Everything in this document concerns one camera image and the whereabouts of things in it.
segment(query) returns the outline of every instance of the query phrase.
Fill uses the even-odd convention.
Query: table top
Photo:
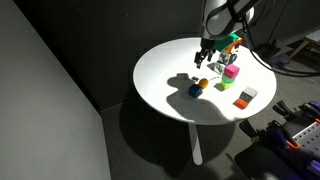
[[[223,90],[221,75],[212,70],[214,62],[219,59],[218,51],[211,62],[204,60],[201,68],[196,68],[194,57],[201,50],[200,41],[200,38],[169,41],[139,59],[133,80],[147,104],[175,120],[219,125],[248,118],[270,103],[276,92],[275,75],[259,64],[247,48],[239,47],[237,60],[233,63],[240,68],[239,74],[233,87]],[[202,78],[209,80],[208,87],[198,98],[191,97],[189,87]],[[257,90],[258,94],[246,109],[241,110],[233,103],[246,87]]]

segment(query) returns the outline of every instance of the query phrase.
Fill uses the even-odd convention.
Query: table leg
[[[199,137],[197,132],[197,126],[196,124],[191,124],[191,123],[188,123],[188,125],[189,125],[189,134],[190,134],[193,162],[196,165],[201,165],[202,155],[201,155]]]

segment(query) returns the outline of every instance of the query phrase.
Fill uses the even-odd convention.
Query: dark floor
[[[288,68],[320,71],[320,56],[302,52]],[[320,101],[320,77],[276,77],[277,91],[272,102],[249,118],[256,129],[264,129],[272,120],[285,122],[272,110],[279,100],[290,108],[310,100]],[[140,98],[106,109],[102,115],[113,180],[246,179],[234,162],[235,155],[251,144],[239,123],[197,126],[204,163],[196,166],[187,124],[160,115]]]

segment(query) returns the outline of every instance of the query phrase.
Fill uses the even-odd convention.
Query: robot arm
[[[205,0],[201,25],[201,51],[196,53],[194,62],[200,68],[208,56],[215,53],[215,40],[222,40],[242,27],[243,18],[253,18],[253,7],[260,0]]]

